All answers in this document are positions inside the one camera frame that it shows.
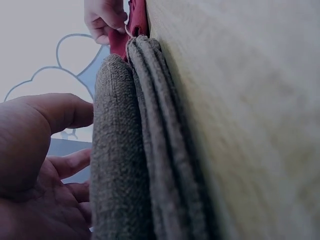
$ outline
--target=red cloth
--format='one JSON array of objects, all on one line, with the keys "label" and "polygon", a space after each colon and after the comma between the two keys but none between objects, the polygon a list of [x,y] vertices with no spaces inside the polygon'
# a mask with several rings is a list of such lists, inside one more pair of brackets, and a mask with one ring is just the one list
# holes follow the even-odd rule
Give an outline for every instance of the red cloth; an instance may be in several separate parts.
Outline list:
[{"label": "red cloth", "polygon": [[[130,0],[130,13],[127,24],[128,31],[134,36],[146,35],[149,37],[149,28],[147,20],[145,0]],[[108,34],[110,42],[110,52],[118,54],[127,61],[126,44],[129,40],[128,34],[119,33],[117,30],[111,30]]]}]

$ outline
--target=knit texture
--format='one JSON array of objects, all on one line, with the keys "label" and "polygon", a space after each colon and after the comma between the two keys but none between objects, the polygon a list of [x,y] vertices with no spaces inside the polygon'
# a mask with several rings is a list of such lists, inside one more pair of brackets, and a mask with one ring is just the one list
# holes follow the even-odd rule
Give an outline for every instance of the knit texture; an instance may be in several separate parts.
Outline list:
[{"label": "knit texture", "polygon": [[149,176],[130,67],[117,55],[95,84],[90,202],[93,240],[153,239]]},{"label": "knit texture", "polygon": [[219,239],[199,160],[160,44],[126,45],[97,74],[93,240]]},{"label": "knit texture", "polygon": [[217,239],[199,160],[160,44],[141,35],[126,48],[141,113],[157,239]]}]

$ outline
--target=wooden board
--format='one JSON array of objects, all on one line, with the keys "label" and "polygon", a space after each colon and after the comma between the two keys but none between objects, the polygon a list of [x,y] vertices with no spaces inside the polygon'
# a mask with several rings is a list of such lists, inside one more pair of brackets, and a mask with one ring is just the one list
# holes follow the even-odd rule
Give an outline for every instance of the wooden board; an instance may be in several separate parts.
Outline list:
[{"label": "wooden board", "polygon": [[147,10],[225,239],[320,239],[320,1]]}]

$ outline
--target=fingernail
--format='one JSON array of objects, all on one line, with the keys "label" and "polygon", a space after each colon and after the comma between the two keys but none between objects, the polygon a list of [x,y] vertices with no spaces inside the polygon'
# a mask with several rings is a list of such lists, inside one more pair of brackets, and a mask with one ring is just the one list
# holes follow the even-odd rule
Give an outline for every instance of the fingernail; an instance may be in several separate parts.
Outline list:
[{"label": "fingernail", "polygon": [[117,31],[118,31],[119,33],[121,33],[121,34],[125,34],[125,33],[126,33],[126,30],[125,30],[124,27],[118,28]]}]

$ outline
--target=gray fabric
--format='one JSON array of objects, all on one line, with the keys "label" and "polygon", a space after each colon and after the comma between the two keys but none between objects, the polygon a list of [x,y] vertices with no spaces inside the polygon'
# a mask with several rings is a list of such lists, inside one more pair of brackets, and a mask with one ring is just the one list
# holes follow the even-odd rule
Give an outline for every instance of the gray fabric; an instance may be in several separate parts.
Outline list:
[{"label": "gray fabric", "polygon": [[126,50],[141,113],[157,239],[217,239],[218,227],[160,44],[139,36]]},{"label": "gray fabric", "polygon": [[97,74],[91,156],[93,240],[209,240],[219,234],[159,43],[127,44]]},{"label": "gray fabric", "polygon": [[153,239],[149,176],[130,67],[116,55],[95,85],[90,202],[93,240]]}]

